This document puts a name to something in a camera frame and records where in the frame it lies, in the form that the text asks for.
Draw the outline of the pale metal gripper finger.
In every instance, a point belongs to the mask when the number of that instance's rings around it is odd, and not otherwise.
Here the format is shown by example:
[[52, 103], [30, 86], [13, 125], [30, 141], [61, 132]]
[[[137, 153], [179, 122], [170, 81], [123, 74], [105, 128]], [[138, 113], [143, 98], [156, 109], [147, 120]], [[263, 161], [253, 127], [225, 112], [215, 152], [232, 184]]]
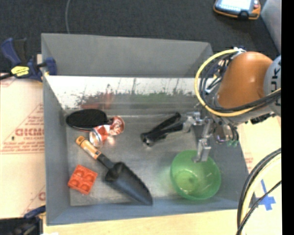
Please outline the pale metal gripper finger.
[[183, 122], [182, 131], [189, 132], [192, 126], [200, 125], [202, 122], [200, 112], [190, 112], [186, 114], [186, 118]]
[[197, 152], [192, 158], [194, 163], [206, 162], [208, 161], [209, 153], [211, 150], [210, 143], [207, 138], [201, 138], [197, 142]]

